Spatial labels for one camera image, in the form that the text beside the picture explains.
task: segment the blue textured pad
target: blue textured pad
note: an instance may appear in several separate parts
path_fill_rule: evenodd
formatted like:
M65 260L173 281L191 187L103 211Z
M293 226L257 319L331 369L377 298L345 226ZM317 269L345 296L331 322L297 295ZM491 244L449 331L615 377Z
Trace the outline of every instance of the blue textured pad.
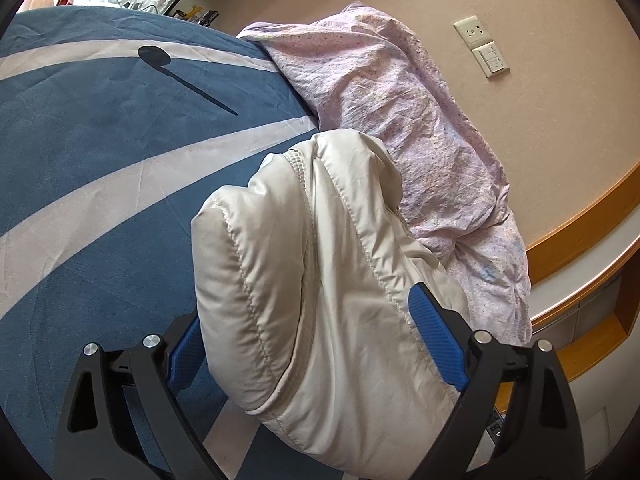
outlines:
M409 291L409 314L422 336L442 379L463 392L469 384L465 369L465 354L440 317L430 298L420 288L412 286Z
M200 318L193 320L187 332L169 357L166 385L176 394L191 386L204 361L204 343L200 332Z

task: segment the white puffer jacket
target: white puffer jacket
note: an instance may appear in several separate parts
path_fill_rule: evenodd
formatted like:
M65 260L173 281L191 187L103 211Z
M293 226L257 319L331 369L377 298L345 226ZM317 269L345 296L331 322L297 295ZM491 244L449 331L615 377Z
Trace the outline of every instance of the white puffer jacket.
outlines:
M408 312L424 282L468 320L460 286L398 216L382 143L324 132L269 155L193 219L209 370L291 447L363 478L407 478L456 401Z

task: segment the wall outlet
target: wall outlet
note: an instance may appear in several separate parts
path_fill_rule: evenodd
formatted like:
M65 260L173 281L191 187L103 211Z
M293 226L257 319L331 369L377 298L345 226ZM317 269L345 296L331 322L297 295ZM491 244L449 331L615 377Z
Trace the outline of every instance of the wall outlet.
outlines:
M471 50L491 41L489 32L480 23L477 16L455 22L453 26Z

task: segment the blue bedsheet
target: blue bedsheet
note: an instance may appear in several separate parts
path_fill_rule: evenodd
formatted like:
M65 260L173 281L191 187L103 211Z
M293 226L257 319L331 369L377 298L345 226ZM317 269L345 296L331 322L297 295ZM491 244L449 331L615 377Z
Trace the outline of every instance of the blue bedsheet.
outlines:
M131 346L194 309L191 218L308 139L309 115L260 48L208 28L102 7L16 16L0 41L0 402L48 472L82 347ZM204 436L226 395L203 366L178 400ZM341 475L261 428L237 478Z

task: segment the light switch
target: light switch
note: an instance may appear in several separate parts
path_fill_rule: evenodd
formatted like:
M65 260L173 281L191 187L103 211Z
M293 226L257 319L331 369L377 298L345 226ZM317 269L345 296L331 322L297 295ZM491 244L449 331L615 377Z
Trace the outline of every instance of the light switch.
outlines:
M484 75L487 77L492 77L509 69L495 41L479 46L471 52L476 56L478 64L482 67Z

